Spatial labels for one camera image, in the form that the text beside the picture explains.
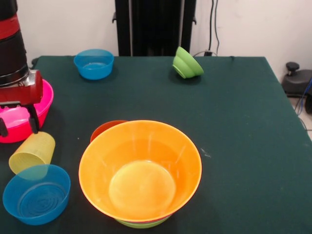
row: pink bowl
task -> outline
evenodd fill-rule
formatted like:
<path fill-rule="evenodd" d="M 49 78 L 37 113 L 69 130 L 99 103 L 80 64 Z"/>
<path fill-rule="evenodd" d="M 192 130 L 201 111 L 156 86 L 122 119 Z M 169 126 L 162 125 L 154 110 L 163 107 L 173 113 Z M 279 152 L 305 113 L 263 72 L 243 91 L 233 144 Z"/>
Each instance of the pink bowl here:
<path fill-rule="evenodd" d="M 53 97 L 54 93 L 52 86 L 46 80 L 43 80 L 43 96 L 41 102 L 34 105 L 38 115 L 40 127 L 42 127 L 45 118 L 47 117 Z M 0 118 L 4 120 L 9 133 L 6 137 L 0 136 L 0 143 L 22 141 L 31 135 L 32 130 L 28 122 L 29 113 L 26 108 L 0 108 Z"/>

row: blue bowl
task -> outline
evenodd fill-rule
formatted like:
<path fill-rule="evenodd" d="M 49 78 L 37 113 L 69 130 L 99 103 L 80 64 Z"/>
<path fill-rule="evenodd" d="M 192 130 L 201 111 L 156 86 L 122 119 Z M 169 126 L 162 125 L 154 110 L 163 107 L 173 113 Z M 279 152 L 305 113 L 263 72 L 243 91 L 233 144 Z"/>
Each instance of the blue bowl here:
<path fill-rule="evenodd" d="M 66 208 L 70 178 L 61 167 L 43 164 L 14 176 L 5 187 L 3 204 L 8 213 L 29 225 L 57 218 Z"/>
<path fill-rule="evenodd" d="M 100 49 L 82 51 L 74 58 L 74 64 L 80 75 L 92 80 L 107 77 L 112 72 L 113 63 L 113 54 Z"/>

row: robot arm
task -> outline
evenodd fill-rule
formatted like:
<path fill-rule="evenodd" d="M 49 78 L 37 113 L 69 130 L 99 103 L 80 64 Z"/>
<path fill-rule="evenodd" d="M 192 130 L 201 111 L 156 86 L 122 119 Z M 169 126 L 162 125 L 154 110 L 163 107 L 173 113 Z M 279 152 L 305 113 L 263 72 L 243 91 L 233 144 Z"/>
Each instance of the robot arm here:
<path fill-rule="evenodd" d="M 40 125 L 35 103 L 42 98 L 42 77 L 30 70 L 17 17 L 16 0 L 0 0 L 0 107 L 27 108 L 34 133 Z M 0 136 L 7 136 L 5 121 L 0 116 Z"/>

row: table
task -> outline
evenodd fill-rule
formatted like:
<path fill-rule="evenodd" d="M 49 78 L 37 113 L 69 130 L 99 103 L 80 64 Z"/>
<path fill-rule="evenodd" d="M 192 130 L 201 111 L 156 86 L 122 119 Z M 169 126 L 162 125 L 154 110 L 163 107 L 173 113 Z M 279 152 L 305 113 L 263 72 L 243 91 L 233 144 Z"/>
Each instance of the table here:
<path fill-rule="evenodd" d="M 171 57 L 116 57 L 112 74 L 81 78 L 73 57 L 40 57 L 55 92 L 43 131 L 56 140 L 52 163 L 70 175 L 68 207 L 27 226 L 0 204 L 4 234 L 303 234 L 312 232 L 312 143 L 265 58 L 197 58 L 205 74 L 182 80 Z M 187 134 L 203 174 L 190 202 L 163 224 L 127 228 L 84 197 L 78 165 L 92 131 L 114 119 L 153 119 Z M 0 193 L 20 143 L 0 144 Z"/>

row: green bowl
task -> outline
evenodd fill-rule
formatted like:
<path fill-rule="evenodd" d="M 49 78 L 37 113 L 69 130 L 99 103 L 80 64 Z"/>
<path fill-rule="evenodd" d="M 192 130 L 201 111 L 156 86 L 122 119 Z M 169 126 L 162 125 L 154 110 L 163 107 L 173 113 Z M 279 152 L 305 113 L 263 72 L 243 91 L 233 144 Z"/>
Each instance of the green bowl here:
<path fill-rule="evenodd" d="M 155 222 L 148 222 L 148 223 L 131 223 L 131 222 L 126 222 L 126 221 L 122 221 L 122 220 L 118 220 L 116 219 L 116 221 L 118 221 L 119 223 L 127 226 L 127 227 L 130 227 L 130 228 L 138 228 L 138 229 L 144 229 L 144 228 L 152 228 L 152 227 L 155 227 L 161 223 L 163 223 L 164 221 L 166 221 L 168 217 L 165 217 L 161 220 L 158 220 L 158 221 L 155 221 Z"/>
<path fill-rule="evenodd" d="M 176 50 L 173 67 L 184 79 L 204 74 L 204 70 L 195 58 L 180 46 Z"/>

